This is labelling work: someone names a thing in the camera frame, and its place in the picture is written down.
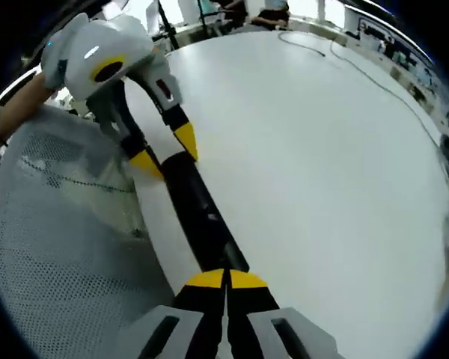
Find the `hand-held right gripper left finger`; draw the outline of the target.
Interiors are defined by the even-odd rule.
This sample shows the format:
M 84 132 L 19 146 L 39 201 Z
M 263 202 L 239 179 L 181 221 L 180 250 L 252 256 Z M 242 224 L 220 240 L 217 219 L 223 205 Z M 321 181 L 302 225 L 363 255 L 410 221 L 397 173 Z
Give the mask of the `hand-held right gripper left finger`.
M 224 269 L 195 275 L 171 306 L 159 305 L 124 328 L 116 358 L 215 358 L 222 338 Z

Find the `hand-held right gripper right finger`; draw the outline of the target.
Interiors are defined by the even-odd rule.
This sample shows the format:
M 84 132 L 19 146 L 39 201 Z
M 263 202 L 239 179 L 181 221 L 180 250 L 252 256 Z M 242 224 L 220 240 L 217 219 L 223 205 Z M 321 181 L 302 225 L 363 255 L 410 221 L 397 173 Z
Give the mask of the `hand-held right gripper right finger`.
M 230 270 L 227 338 L 234 358 L 341 358 L 335 338 L 292 307 L 280 307 L 267 283 Z

